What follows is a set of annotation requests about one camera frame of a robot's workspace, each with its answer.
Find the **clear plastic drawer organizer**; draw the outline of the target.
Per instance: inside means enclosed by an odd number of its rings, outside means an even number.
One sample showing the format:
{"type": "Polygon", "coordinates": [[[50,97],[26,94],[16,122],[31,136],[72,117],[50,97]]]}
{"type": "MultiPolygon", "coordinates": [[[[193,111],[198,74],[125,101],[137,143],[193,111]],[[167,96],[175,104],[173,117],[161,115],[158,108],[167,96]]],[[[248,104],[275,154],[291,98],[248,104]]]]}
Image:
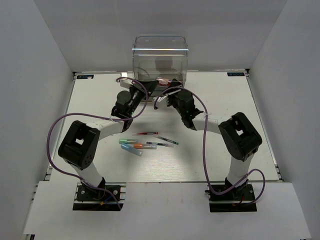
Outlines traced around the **clear plastic drawer organizer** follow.
{"type": "MultiPolygon", "coordinates": [[[[189,47],[186,38],[172,34],[141,34],[132,45],[133,78],[139,82],[157,78],[177,79],[185,85],[189,47]]],[[[168,86],[157,86],[157,97],[168,86]]]]}

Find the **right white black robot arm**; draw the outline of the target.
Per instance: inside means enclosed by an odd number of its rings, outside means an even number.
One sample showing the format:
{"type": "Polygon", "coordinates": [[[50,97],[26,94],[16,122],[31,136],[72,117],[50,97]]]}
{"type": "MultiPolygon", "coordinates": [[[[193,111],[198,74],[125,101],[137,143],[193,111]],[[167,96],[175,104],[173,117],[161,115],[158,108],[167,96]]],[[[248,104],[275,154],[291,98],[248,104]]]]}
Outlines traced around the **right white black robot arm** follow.
{"type": "Polygon", "coordinates": [[[183,124],[191,130],[203,131],[203,167],[207,182],[209,182],[206,167],[206,134],[207,132],[221,135],[228,152],[231,155],[229,172],[224,181],[224,189],[216,191],[210,187],[210,193],[216,196],[227,195],[236,200],[244,193],[248,182],[251,161],[262,144],[262,137],[242,112],[237,112],[227,120],[210,119],[207,109],[199,110],[195,106],[194,97],[183,84],[173,79],[166,89],[167,106],[174,107],[183,124]]]}

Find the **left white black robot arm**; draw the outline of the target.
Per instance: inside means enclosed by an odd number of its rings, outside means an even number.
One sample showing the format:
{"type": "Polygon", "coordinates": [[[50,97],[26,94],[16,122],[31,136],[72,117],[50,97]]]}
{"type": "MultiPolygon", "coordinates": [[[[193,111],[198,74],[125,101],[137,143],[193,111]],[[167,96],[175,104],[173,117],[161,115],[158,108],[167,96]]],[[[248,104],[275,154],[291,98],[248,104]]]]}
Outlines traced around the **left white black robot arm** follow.
{"type": "Polygon", "coordinates": [[[140,102],[148,99],[158,83],[157,80],[143,81],[142,86],[135,83],[129,90],[120,91],[111,110],[111,116],[118,120],[100,120],[91,124],[76,120],[62,140],[58,155],[76,170],[81,177],[82,185],[94,199],[100,200],[106,194],[106,181],[93,163],[98,142],[128,130],[133,122],[131,118],[140,102]]]}

